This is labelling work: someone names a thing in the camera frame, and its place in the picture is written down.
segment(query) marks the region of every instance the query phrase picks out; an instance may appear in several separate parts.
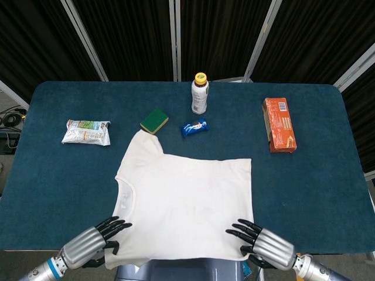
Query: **white t-shirt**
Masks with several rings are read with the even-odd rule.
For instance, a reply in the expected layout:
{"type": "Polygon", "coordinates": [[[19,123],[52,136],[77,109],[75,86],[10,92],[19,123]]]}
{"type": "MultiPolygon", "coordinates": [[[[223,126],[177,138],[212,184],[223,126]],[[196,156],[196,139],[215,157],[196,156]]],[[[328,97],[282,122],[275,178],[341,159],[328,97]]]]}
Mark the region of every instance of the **white t-shirt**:
{"type": "Polygon", "coordinates": [[[111,240],[105,265],[151,259],[216,258],[242,261],[246,243],[227,234],[238,218],[253,220],[251,159],[196,160],[163,153],[156,136],[139,131],[117,172],[113,215],[133,223],[111,240]]]}

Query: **blue candy wrapper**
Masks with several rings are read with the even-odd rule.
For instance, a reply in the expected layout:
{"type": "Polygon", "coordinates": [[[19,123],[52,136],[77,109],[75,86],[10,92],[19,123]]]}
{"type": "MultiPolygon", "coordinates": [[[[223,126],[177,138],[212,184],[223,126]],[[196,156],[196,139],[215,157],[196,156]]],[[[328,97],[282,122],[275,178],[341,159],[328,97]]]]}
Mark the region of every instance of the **blue candy wrapper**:
{"type": "Polygon", "coordinates": [[[188,135],[192,135],[193,133],[198,133],[201,131],[208,131],[209,127],[207,126],[206,118],[199,119],[198,121],[194,121],[192,123],[187,123],[181,126],[181,132],[183,137],[187,137],[188,135]]]}

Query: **white plastic pouch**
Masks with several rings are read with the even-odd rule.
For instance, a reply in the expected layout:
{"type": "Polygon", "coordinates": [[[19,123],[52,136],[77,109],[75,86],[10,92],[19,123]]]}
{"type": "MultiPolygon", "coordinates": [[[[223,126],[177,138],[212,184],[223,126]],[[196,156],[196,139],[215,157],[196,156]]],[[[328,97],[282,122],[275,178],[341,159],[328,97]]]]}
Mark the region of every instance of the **white plastic pouch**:
{"type": "Polygon", "coordinates": [[[110,121],[68,120],[67,131],[62,143],[88,143],[91,145],[110,145],[108,124],[110,121]]]}

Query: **orange cardboard box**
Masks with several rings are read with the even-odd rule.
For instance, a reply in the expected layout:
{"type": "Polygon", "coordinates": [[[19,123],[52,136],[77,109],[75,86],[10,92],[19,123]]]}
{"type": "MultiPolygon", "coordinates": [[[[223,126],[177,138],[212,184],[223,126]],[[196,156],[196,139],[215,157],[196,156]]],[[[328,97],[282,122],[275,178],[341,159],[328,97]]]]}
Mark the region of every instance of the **orange cardboard box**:
{"type": "Polygon", "coordinates": [[[286,98],[266,98],[263,117],[271,152],[293,152],[297,149],[286,98]]]}

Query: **black curtain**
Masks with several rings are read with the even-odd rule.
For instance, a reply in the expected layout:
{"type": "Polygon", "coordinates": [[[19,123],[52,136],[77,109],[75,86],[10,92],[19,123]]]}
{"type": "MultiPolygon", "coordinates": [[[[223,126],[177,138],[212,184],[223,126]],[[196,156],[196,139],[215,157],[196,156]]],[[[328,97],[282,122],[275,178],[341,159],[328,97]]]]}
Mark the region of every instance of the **black curtain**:
{"type": "Polygon", "coordinates": [[[0,2],[0,80],[29,102],[47,80],[98,80],[60,1],[0,2]]]}
{"type": "Polygon", "coordinates": [[[270,3],[181,0],[182,80],[243,76],[270,3]]]}
{"type": "Polygon", "coordinates": [[[74,0],[108,79],[173,81],[168,0],[74,0]]]}
{"type": "Polygon", "coordinates": [[[251,78],[333,84],[374,42],[374,1],[283,0],[251,78]]]}
{"type": "Polygon", "coordinates": [[[375,65],[342,93],[365,173],[375,170],[375,65]]]}

